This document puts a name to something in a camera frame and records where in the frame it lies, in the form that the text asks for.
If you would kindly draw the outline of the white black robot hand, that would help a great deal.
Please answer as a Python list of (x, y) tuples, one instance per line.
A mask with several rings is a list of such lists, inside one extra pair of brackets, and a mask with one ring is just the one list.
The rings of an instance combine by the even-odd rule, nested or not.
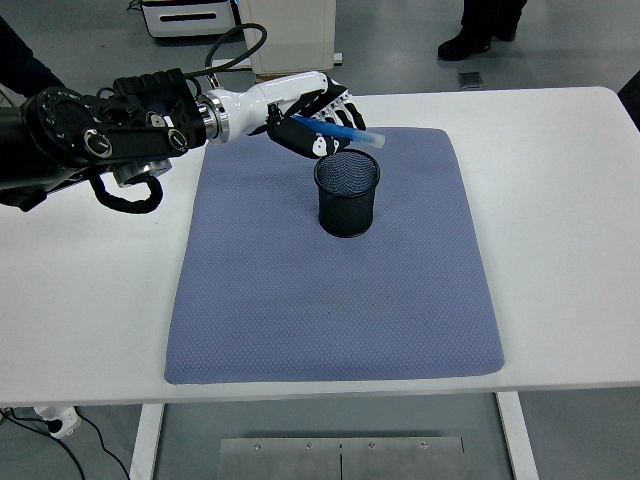
[(310, 159), (341, 151), (349, 141), (317, 133), (296, 120), (296, 115), (366, 129), (348, 89), (317, 71), (262, 82), (242, 93), (227, 92), (220, 99), (228, 114), (230, 141), (265, 133), (278, 145)]

